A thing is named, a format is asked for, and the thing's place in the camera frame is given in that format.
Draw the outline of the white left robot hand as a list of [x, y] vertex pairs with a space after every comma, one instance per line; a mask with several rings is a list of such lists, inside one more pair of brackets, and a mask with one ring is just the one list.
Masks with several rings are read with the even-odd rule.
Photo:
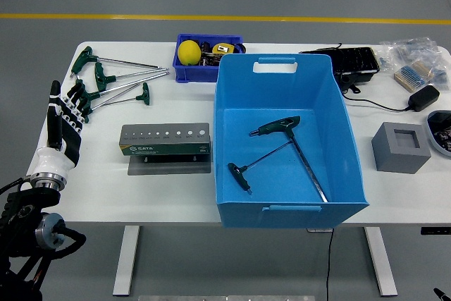
[[77, 166], [88, 107], [84, 92], [82, 85], [77, 83], [62, 94], [60, 82], [52, 82], [44, 133], [38, 142], [37, 165], [33, 173], [47, 172], [62, 176]]

